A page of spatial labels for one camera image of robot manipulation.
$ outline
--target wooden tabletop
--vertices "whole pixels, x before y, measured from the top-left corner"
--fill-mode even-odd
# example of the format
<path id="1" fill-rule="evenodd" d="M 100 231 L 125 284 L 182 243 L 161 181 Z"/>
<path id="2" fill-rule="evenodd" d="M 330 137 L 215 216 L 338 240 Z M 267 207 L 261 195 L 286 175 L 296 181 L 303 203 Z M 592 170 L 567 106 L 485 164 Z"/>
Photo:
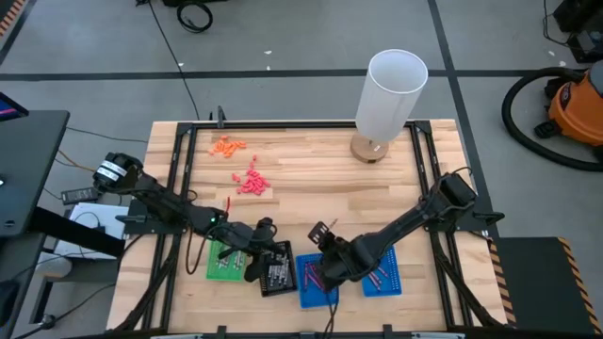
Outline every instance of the wooden tabletop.
<path id="1" fill-rule="evenodd" d="M 155 122 L 144 161 L 145 171 L 163 185 L 170 168 L 176 124 Z M 442 172 L 465 166 L 455 122 L 432 121 L 432 130 Z M 230 158 L 210 155 L 208 150 L 226 133 L 231 140 L 247 142 L 247 149 L 237 150 Z M 307 234 L 319 220 L 330 223 L 338 218 L 334 231 L 348 240 L 378 231 L 415 206 L 421 194 L 410 133 L 405 129 L 391 143 L 386 158 L 372 165 L 351 155 L 353 133 L 351 129 L 324 128 L 202 130 L 197 136 L 190 186 L 199 194 L 195 203 L 223 209 L 231 197 L 230 220 L 254 225 L 260 218 L 273 218 L 279 228 L 275 240 L 290 240 L 294 256 L 318 252 Z M 424 140 L 422 150 L 427 154 Z M 238 184 L 233 182 L 232 174 L 244 178 L 254 154 L 256 169 L 272 186 L 259 197 L 237 195 Z M 176 187 L 181 182 L 182 174 Z M 490 314 L 506 323 L 486 242 L 467 233 L 455 236 L 465 282 Z M 155 241 L 155 235 L 145 235 L 123 258 L 108 329 L 125 319 L 146 289 Z M 194 236 L 191 260 L 200 244 L 201 238 Z M 185 245 L 180 249 L 170 332 L 215 332 L 218 325 L 226 325 L 229 332 L 324 330 L 328 308 L 302 310 L 297 293 L 262 298 L 259 281 L 208 281 L 208 248 L 197 272 L 187 275 Z M 360 283 L 345 282 L 340 287 L 335 331 L 382 331 L 383 324 L 393 325 L 394 331 L 445 329 L 428 234 L 422 229 L 414 231 L 396 244 L 396 254 L 402 295 L 369 299 L 363 296 Z M 448 286 L 456 323 L 462 324 L 456 292 L 450 281 Z M 155 302 L 154 325 L 158 325 L 162 296 L 163 292 L 159 293 Z"/>

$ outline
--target yellow black striped tape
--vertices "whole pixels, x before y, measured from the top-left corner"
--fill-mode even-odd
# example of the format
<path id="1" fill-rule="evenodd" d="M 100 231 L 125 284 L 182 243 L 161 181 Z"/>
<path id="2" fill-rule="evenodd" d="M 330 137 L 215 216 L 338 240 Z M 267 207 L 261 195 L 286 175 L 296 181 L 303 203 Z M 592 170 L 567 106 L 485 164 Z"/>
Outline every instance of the yellow black striped tape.
<path id="1" fill-rule="evenodd" d="M 505 310 L 507 316 L 507 323 L 511 326 L 516 326 L 517 319 L 513 313 L 513 305 L 511 304 L 511 296 L 509 296 L 509 289 L 507 288 L 507 281 L 505 280 L 502 266 L 500 265 L 500 257 L 498 256 L 497 245 L 492 242 L 492 239 L 488 239 L 488 250 L 490 250 L 490 259 L 492 259 L 492 267 L 494 273 L 497 276 L 498 291 L 500 292 L 500 298 L 502 299 L 502 307 Z"/>
<path id="2" fill-rule="evenodd" d="M 5 33 L 7 33 L 10 25 L 15 21 L 15 19 L 17 19 L 17 15 L 19 15 L 19 12 L 23 8 L 24 3 L 25 0 L 15 0 L 12 3 L 12 6 L 7 12 L 7 15 L 5 15 L 4 19 L 2 19 L 2 21 L 0 22 L 0 37 L 4 36 Z"/>
<path id="3" fill-rule="evenodd" d="M 578 264 L 576 263 L 576 259 L 574 259 L 574 254 L 572 253 L 572 249 L 569 248 L 569 242 L 564 238 L 558 238 L 559 242 L 562 243 L 563 250 L 565 251 L 565 255 L 567 255 L 567 262 L 569 266 L 572 267 L 572 273 L 574 273 L 574 278 L 576 278 L 576 285 L 580 291 L 580 295 L 582 296 L 582 300 L 584 301 L 584 308 L 586 308 L 586 312 L 589 314 L 589 320 L 593 324 L 593 328 L 595 329 L 595 334 L 601 334 L 601 325 L 599 325 L 599 321 L 596 319 L 595 309 L 593 309 L 593 304 L 591 299 L 588 298 L 588 293 L 586 292 L 586 286 L 580 277 L 580 271 L 578 270 Z"/>

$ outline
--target white cylinder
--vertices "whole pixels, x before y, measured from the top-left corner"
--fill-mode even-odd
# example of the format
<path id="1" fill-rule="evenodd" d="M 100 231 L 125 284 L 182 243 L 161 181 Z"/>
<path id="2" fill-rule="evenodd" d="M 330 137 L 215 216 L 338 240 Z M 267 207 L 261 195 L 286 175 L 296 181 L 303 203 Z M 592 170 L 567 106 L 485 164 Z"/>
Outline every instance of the white cylinder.
<path id="1" fill-rule="evenodd" d="M 377 142 L 393 140 L 411 115 L 428 71 L 423 60 L 402 50 L 386 50 L 368 63 L 356 112 L 356 127 Z"/>

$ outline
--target black floor stripe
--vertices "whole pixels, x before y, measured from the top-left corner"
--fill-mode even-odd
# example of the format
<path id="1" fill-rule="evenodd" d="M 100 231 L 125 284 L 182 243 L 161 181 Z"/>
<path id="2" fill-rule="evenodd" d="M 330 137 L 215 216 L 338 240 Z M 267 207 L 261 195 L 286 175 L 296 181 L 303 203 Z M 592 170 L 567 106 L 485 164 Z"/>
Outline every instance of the black floor stripe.
<path id="1" fill-rule="evenodd" d="M 457 77 L 522 77 L 536 70 L 455 70 L 451 72 Z"/>
<path id="2" fill-rule="evenodd" d="M 12 47 L 12 44 L 17 39 L 19 32 L 21 32 L 21 28 L 23 28 L 25 20 L 27 20 L 31 9 L 33 9 L 34 5 L 36 5 L 36 1 L 38 0 L 27 1 L 24 8 L 22 9 L 23 13 L 21 13 L 19 20 L 17 20 L 17 24 L 15 24 L 14 28 L 12 28 L 12 31 L 10 31 L 10 35 L 8 36 L 7 40 L 2 46 L 2 49 L 0 50 L 0 66 L 2 66 L 4 59 L 7 58 L 8 52 L 10 51 L 10 47 Z"/>
<path id="3" fill-rule="evenodd" d="M 350 70 L 290 70 L 290 71 L 209 71 L 184 72 L 186 79 L 244 79 L 289 77 L 347 77 L 365 76 L 366 69 Z M 444 70 L 430 70 L 431 77 L 444 77 Z M 0 73 L 0 81 L 85 81 L 85 80 L 161 80 L 180 79 L 178 72 L 151 73 Z"/>
<path id="4" fill-rule="evenodd" d="M 467 157 L 469 158 L 469 165 L 471 166 L 471 169 L 473 169 L 473 180 L 475 181 L 476 189 L 480 194 L 481 206 L 476 205 L 476 208 L 492 211 L 492 202 L 490 201 L 488 187 L 483 175 L 483 169 L 481 168 L 478 147 L 475 143 L 473 132 L 471 131 L 471 123 L 469 122 L 469 116 L 467 115 L 466 106 L 464 105 L 461 85 L 459 85 L 459 78 L 454 69 L 454 63 L 452 62 L 452 54 L 450 53 L 448 40 L 446 39 L 446 33 L 444 31 L 444 24 L 442 24 L 440 10 L 435 0 L 428 0 L 427 3 L 429 4 L 430 12 L 432 14 L 435 35 L 440 45 L 440 52 L 442 53 L 442 58 L 444 59 L 444 66 L 446 71 L 449 73 L 448 83 L 450 84 L 452 99 L 454 100 L 454 105 L 459 117 L 459 125 L 463 134 L 464 145 L 467 151 Z M 489 232 L 489 236 L 498 236 L 496 226 L 492 227 Z"/>

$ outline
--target blue breadboard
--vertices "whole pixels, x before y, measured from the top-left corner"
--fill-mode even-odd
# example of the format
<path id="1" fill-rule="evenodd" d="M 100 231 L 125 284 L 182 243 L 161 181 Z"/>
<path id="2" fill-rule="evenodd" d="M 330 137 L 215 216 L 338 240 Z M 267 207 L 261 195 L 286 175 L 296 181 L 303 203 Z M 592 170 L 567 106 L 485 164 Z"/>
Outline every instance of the blue breadboard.
<path id="1" fill-rule="evenodd" d="M 304 254 L 295 257 L 295 266 L 297 269 L 298 286 L 300 289 L 300 306 L 303 309 L 311 307 L 328 306 L 329 302 L 335 305 L 339 301 L 339 289 L 335 288 L 331 293 L 325 294 L 318 286 L 316 286 L 311 280 L 308 280 L 308 284 L 305 284 L 305 264 L 315 263 L 318 266 L 318 262 L 322 258 L 321 253 L 316 254 Z"/>
<path id="2" fill-rule="evenodd" d="M 365 293 L 365 297 L 387 297 L 397 296 L 402 294 L 402 284 L 399 280 L 398 272 L 398 261 L 396 260 L 396 251 L 391 247 L 385 256 L 382 258 L 379 264 L 386 273 L 387 278 L 382 274 L 379 269 L 375 269 L 373 273 L 381 280 L 381 285 L 377 290 L 373 282 L 368 276 L 362 279 L 362 290 Z"/>

